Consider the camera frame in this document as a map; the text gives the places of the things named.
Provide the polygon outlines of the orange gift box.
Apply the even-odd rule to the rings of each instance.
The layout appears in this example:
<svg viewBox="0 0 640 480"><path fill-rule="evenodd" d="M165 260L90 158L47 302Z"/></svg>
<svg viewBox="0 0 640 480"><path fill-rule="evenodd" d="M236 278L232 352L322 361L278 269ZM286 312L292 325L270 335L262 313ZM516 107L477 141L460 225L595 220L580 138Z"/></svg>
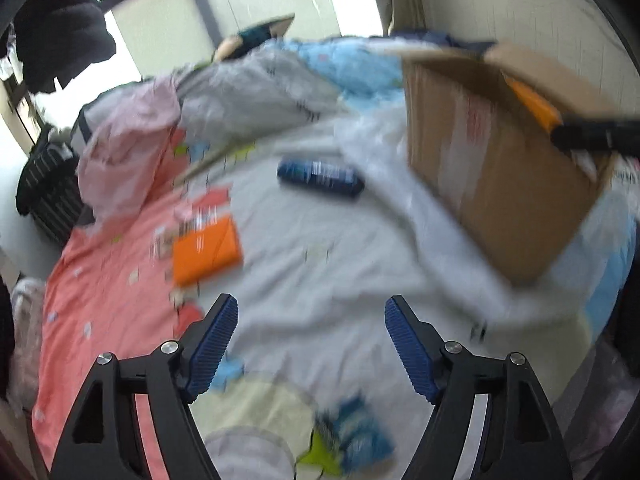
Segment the orange gift box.
<svg viewBox="0 0 640 480"><path fill-rule="evenodd" d="M242 246L231 214L204 228L179 236L172 244L172 279L186 287L243 261Z"/></svg>

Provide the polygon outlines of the dark blue shampoo bottle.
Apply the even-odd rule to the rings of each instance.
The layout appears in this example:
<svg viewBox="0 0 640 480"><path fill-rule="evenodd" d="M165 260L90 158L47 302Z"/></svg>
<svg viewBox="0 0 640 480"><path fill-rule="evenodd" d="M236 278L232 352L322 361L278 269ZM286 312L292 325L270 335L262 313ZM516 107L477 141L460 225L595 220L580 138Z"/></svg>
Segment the dark blue shampoo bottle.
<svg viewBox="0 0 640 480"><path fill-rule="evenodd" d="M277 176L289 184L351 198L364 190L364 181L355 170L321 160L285 158L280 161Z"/></svg>

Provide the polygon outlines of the orange sunscreen tube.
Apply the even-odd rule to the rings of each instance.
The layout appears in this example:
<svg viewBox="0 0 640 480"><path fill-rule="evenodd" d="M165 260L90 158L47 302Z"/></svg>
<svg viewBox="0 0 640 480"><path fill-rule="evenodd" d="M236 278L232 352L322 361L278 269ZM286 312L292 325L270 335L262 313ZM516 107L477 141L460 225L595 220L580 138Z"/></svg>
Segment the orange sunscreen tube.
<svg viewBox="0 0 640 480"><path fill-rule="evenodd" d="M562 124L560 111L540 93L510 75L503 75L503 78L546 133L552 133L554 128Z"/></svg>

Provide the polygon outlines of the starry night tissue pack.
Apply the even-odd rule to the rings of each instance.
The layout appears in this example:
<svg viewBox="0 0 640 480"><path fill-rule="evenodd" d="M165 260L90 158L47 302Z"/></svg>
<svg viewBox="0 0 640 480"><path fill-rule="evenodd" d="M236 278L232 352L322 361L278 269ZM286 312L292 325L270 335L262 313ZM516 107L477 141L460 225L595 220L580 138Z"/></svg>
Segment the starry night tissue pack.
<svg viewBox="0 0 640 480"><path fill-rule="evenodd" d="M340 474L353 474L382 463L395 451L392 438L361 394L318 412L314 429Z"/></svg>

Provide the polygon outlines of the cotton swab packet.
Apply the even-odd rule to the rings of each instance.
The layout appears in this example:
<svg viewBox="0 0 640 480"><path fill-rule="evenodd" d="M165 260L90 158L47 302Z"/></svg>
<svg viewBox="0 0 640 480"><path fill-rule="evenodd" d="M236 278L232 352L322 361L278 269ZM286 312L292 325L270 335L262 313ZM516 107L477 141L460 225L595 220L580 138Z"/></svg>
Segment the cotton swab packet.
<svg viewBox="0 0 640 480"><path fill-rule="evenodd" d="M175 209L168 224L163 224L153 232L150 257L156 260L167 259L172 254L175 242L188 234L201 231L218 221L218 205L192 203Z"/></svg>

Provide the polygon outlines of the brown cardboard box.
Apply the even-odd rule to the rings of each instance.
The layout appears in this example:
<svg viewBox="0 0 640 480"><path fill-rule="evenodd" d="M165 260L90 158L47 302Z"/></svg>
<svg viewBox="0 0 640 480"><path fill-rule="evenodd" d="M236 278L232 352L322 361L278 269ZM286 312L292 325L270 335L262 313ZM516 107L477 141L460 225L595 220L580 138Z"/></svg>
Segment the brown cardboard box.
<svg viewBox="0 0 640 480"><path fill-rule="evenodd" d="M598 155L588 176L556 148L503 75L525 82L562 118L620 109L558 61L515 44L483 54L400 47L411 169L513 284L535 281L572 240L611 180Z"/></svg>

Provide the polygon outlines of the white carved headboard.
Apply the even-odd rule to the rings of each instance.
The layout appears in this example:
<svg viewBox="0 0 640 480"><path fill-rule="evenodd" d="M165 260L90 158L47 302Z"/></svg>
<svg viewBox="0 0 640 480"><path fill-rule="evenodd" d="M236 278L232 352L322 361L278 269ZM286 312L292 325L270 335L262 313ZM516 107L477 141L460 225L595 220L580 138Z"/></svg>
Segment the white carved headboard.
<svg viewBox="0 0 640 480"><path fill-rule="evenodd" d="M584 77L624 112L639 111L639 74L592 0L422 0L427 26L459 40L535 50Z"/></svg>

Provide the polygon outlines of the clear plastic bag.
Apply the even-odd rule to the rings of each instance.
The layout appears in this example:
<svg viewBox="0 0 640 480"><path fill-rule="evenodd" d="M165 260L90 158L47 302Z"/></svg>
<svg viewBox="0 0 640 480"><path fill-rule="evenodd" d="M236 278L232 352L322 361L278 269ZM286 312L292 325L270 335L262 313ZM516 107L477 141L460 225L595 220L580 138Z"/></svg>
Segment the clear plastic bag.
<svg viewBox="0 0 640 480"><path fill-rule="evenodd" d="M37 399L45 291L44 281L22 278L11 292L15 348L6 396L17 415L30 412Z"/></svg>

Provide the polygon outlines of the black striped bag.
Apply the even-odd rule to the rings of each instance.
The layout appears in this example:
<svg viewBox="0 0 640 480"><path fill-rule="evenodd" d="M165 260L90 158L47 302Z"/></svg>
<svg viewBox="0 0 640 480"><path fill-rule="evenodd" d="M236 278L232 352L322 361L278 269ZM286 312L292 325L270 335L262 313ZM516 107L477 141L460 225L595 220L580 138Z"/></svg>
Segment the black striped bag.
<svg viewBox="0 0 640 480"><path fill-rule="evenodd" d="M41 232L63 249L73 229L93 222L91 209L80 196L79 155L60 138L54 125L45 124L29 152L18 179L15 206Z"/></svg>

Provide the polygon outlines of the cartoon star bed sheet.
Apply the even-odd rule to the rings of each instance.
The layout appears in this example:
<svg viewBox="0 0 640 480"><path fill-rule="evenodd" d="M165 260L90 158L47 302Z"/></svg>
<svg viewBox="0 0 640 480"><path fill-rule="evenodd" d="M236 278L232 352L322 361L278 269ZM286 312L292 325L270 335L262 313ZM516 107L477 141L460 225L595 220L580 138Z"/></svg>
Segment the cartoon star bed sheet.
<svg viewBox="0 0 640 480"><path fill-rule="evenodd" d="M226 478L321 479L303 465L314 413L362 394L395 445L368 479L397 479L420 439L430 406L412 390L383 321L385 300L401 294L444 336L490 356L521 349L544 390L561 394L612 313L634 258L636 229L626 211L602 224L605 242L579 234L550 274L515 296L527 321L480 339L466 307L487 304L492 277L462 290L477 269L470 244L418 240L410 226L366 189L358 200L324 197L282 184L285 156L342 162L338 118L404 103L346 110L337 88L289 47L264 47L245 60L167 76L180 119L149 197L130 218L73 230L47 282L39 390L32 430L51 463L64 422L102 351L142 356L179 333L170 263L150 257L153 232L175 209L202 197L231 214L243 252L238 266L194 285L184 310L203 313L223 292L239 304L239 324L213 385L193 416ZM99 96L79 114L72 136L84 148L116 106L146 82Z"/></svg>

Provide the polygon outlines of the pink crumpled sheet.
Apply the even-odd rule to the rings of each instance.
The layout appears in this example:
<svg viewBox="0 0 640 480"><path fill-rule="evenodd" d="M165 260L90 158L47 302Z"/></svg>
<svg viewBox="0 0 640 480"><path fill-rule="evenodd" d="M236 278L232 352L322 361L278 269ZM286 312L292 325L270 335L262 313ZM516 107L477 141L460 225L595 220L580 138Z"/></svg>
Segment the pink crumpled sheet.
<svg viewBox="0 0 640 480"><path fill-rule="evenodd" d="M180 119L169 77L137 87L101 122L79 159L82 201L98 223L136 216Z"/></svg>

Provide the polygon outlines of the dark patterned pillow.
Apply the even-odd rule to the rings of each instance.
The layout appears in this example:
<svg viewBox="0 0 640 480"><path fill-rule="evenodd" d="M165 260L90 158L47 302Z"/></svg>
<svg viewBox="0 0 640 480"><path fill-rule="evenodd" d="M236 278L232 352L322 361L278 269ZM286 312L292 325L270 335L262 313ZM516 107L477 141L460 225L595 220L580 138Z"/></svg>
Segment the dark patterned pillow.
<svg viewBox="0 0 640 480"><path fill-rule="evenodd" d="M282 38L294 20L295 14L291 13L236 32L224 38L220 45L216 47L212 61L219 63L242 58L247 55L248 52L260 47L265 42L271 39Z"/></svg>

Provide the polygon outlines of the hanging black jacket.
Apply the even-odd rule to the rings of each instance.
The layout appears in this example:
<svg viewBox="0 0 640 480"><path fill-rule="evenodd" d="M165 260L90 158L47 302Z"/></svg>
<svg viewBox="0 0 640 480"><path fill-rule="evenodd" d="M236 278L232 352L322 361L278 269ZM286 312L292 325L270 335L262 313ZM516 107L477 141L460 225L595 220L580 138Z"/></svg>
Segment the hanging black jacket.
<svg viewBox="0 0 640 480"><path fill-rule="evenodd" d="M98 0L27 0L13 25L17 58L33 94L66 87L89 65L116 53Z"/></svg>

